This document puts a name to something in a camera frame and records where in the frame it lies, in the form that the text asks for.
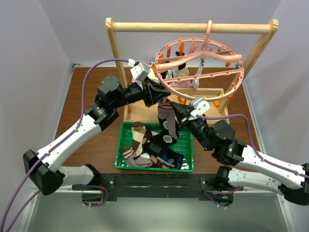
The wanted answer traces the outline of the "pink round clip hanger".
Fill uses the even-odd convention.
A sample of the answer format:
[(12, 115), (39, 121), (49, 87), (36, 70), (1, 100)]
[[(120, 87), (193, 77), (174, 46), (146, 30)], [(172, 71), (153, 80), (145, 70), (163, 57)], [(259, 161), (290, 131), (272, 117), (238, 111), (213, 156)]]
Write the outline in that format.
[[(242, 84), (245, 75), (242, 55), (236, 54), (222, 43), (209, 39), (213, 29), (214, 24), (210, 20), (207, 23), (203, 38), (189, 37), (174, 40), (163, 46), (155, 56), (152, 70), (161, 84), (172, 94), (180, 98), (193, 100), (194, 97), (190, 96), (188, 92), (179, 92), (171, 85), (171, 83), (178, 84), (182, 82), (190, 82), (192, 87), (197, 90), (201, 79), (230, 75), (234, 76), (234, 79), (226, 92), (217, 97), (205, 97), (205, 100), (208, 102), (219, 102), (223, 99), (233, 97), (234, 93)], [(223, 61), (225, 64), (235, 64), (236, 68), (226, 72), (210, 72), (203, 74), (205, 60), (208, 58)], [(190, 74), (188, 76), (174, 75), (172, 78), (163, 77), (165, 73), (179, 69), (181, 66), (186, 66), (188, 62), (198, 59), (200, 60), (200, 65), (195, 74)]]

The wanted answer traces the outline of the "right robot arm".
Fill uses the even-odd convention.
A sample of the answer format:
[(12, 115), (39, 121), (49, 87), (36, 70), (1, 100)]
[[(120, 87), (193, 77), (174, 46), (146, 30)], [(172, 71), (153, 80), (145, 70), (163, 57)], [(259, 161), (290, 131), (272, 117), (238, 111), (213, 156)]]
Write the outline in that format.
[(284, 162), (257, 151), (254, 144), (247, 145), (235, 138), (236, 132), (226, 122), (226, 117), (215, 117), (216, 123), (204, 114), (209, 103), (198, 97), (189, 105), (171, 103), (177, 121), (189, 129), (206, 151), (212, 152), (221, 166), (215, 177), (208, 180), (212, 194), (232, 194), (245, 187), (263, 189), (297, 204), (309, 204), (309, 165)]

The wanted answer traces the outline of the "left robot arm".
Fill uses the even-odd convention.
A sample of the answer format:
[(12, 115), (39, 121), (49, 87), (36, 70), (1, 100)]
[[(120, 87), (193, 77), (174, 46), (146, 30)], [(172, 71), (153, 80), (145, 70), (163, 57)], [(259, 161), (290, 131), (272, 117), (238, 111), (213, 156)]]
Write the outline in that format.
[(71, 128), (37, 152), (28, 150), (23, 155), (25, 171), (45, 196), (61, 186), (85, 185), (96, 189), (100, 173), (91, 164), (64, 167), (64, 161), (89, 139), (104, 131), (119, 116), (117, 109), (130, 103), (143, 101), (145, 106), (157, 104), (171, 93), (149, 78), (141, 84), (133, 83), (122, 88), (117, 76), (107, 76), (98, 87), (94, 103), (83, 111)]

